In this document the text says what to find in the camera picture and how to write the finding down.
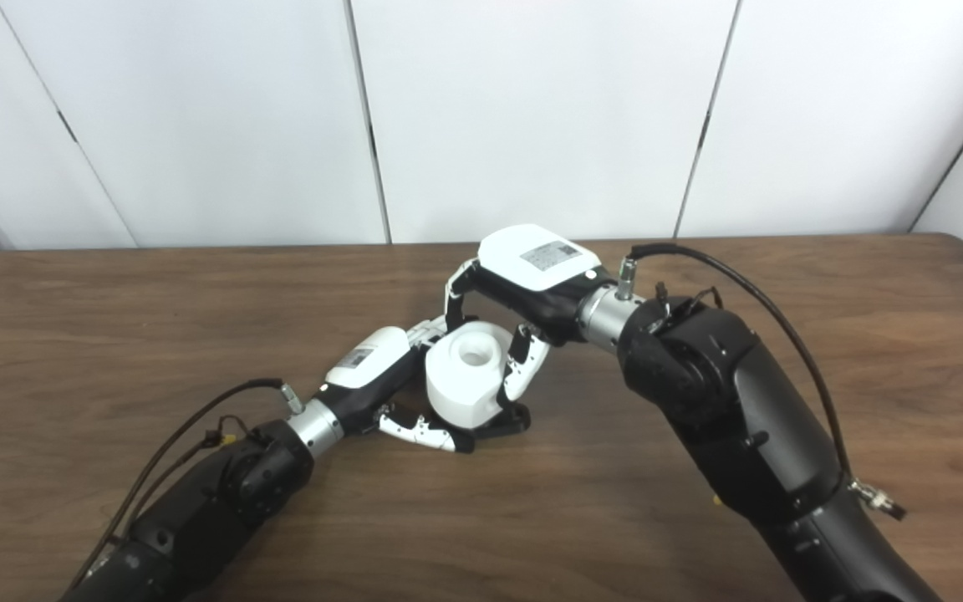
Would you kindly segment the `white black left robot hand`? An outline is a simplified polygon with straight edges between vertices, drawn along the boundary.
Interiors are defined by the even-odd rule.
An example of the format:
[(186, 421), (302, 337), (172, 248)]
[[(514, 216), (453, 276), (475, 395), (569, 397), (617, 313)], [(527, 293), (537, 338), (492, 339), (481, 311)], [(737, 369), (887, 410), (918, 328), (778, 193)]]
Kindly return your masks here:
[(423, 374), (425, 356), (445, 335), (442, 315), (408, 329), (379, 328), (329, 370), (307, 409), (322, 412), (326, 433), (334, 441), (379, 431), (425, 448), (472, 453), (475, 443), (469, 436), (393, 402), (396, 394)]

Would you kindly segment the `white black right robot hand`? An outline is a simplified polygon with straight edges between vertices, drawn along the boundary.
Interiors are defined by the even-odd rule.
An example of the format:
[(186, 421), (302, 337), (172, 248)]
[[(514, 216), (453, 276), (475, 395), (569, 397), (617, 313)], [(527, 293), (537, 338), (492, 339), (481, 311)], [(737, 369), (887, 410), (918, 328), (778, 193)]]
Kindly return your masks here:
[(506, 227), (481, 240), (445, 285), (448, 332), (466, 323), (463, 302), (471, 291), (504, 306), (521, 323), (512, 336), (497, 404), (519, 400), (549, 350), (586, 342), (589, 299), (615, 278), (592, 251), (535, 224)]

